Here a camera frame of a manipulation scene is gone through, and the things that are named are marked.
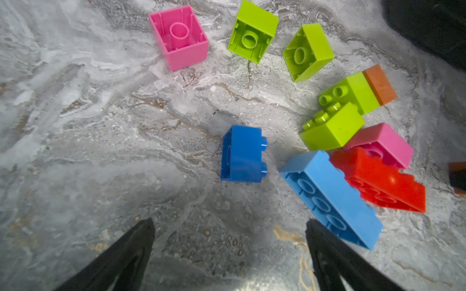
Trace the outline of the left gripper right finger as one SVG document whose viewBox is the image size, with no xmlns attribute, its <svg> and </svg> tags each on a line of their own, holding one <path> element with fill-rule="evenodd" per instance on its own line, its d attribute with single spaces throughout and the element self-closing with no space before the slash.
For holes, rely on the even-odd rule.
<svg viewBox="0 0 466 291">
<path fill-rule="evenodd" d="M 307 222 L 306 238 L 322 291 L 401 291 L 403 288 L 366 262 L 316 219 Z"/>
</svg>

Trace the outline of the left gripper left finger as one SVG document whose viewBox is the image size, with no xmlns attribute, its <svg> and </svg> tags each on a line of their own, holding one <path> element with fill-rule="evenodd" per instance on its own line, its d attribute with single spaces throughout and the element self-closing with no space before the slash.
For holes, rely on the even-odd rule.
<svg viewBox="0 0 466 291">
<path fill-rule="evenodd" d="M 155 240 L 152 219 L 138 222 L 58 291 L 138 291 Z"/>
</svg>

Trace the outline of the dark blue lego brick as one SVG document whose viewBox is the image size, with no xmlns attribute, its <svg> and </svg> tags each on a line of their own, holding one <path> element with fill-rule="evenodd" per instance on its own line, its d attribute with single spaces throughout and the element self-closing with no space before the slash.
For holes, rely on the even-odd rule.
<svg viewBox="0 0 466 291">
<path fill-rule="evenodd" d="M 233 125 L 223 137 L 221 180 L 260 183 L 268 173 L 262 161 L 267 145 L 260 128 Z"/>
</svg>

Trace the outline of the orange lego brick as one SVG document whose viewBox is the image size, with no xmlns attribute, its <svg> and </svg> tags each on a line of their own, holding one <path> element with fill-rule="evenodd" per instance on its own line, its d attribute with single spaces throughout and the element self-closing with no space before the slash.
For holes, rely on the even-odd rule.
<svg viewBox="0 0 466 291">
<path fill-rule="evenodd" d="M 449 163 L 450 185 L 454 188 L 455 194 L 466 194 L 466 162 Z"/>
</svg>

